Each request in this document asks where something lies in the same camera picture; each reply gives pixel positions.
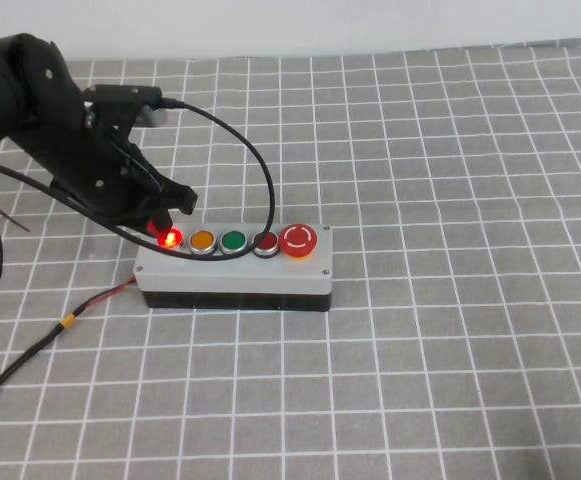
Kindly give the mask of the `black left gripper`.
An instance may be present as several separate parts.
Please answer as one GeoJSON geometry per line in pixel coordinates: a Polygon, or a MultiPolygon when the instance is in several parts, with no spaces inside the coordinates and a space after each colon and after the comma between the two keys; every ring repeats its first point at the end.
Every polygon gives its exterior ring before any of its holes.
{"type": "Polygon", "coordinates": [[[84,94],[58,48],[29,34],[15,38],[13,68],[29,108],[13,140],[62,193],[151,236],[172,229],[168,210],[194,212],[197,193],[161,177],[128,139],[144,106],[140,89],[114,85],[84,94]]]}

